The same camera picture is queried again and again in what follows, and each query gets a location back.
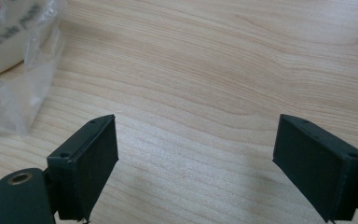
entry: clear plastic bag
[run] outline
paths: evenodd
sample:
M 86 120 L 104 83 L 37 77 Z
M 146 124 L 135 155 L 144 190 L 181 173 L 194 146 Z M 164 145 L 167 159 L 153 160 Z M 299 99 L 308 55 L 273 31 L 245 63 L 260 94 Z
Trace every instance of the clear plastic bag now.
M 14 16 L 9 14 L 13 2 L 23 4 L 17 6 L 20 13 L 11 11 Z M 0 4 L 6 12 L 0 15 L 0 53 L 6 50 L 9 55 L 1 53 L 0 65 L 10 66 L 16 60 L 24 63 L 20 74 L 8 70 L 7 78 L 0 78 L 0 133 L 23 135 L 28 133 L 48 93 L 62 55 L 64 40 L 58 26 L 66 1 L 1 0 Z M 20 58 L 14 60 L 10 54 Z

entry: black bracket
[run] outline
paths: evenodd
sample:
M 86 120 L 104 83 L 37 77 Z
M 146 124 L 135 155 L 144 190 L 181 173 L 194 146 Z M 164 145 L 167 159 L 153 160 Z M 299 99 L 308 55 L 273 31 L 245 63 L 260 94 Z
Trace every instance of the black bracket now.
M 116 162 L 115 116 L 93 119 L 48 156 L 48 169 L 31 168 L 0 180 L 0 224 L 90 219 Z
M 358 149 L 321 127 L 281 115 L 273 161 L 324 221 L 352 220 L 358 208 Z

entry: light wood surface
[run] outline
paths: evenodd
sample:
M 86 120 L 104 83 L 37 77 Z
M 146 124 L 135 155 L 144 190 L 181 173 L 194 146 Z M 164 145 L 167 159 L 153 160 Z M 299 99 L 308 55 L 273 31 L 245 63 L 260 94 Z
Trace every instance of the light wood surface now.
M 358 147 L 358 1 L 73 0 L 62 32 L 29 136 L 0 135 L 0 178 L 114 113 L 91 223 L 324 223 L 272 151 L 281 113 Z

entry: wooden table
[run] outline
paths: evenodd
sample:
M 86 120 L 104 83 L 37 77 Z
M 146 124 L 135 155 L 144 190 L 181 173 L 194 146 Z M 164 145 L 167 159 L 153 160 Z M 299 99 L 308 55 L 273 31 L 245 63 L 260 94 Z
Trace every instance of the wooden table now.
M 358 147 L 358 1 L 73 0 L 62 32 L 30 134 L 0 135 L 0 178 L 114 113 L 91 223 L 324 223 L 272 151 L 281 113 Z

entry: white cup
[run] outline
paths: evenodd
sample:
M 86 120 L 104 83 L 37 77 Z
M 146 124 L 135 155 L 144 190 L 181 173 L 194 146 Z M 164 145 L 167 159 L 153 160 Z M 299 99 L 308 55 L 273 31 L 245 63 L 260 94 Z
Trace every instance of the white cup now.
M 45 0 L 2 0 L 0 13 L 6 13 L 0 20 L 0 73 L 23 60 L 24 46 L 30 27 L 42 13 Z M 41 41 L 48 32 L 43 32 Z

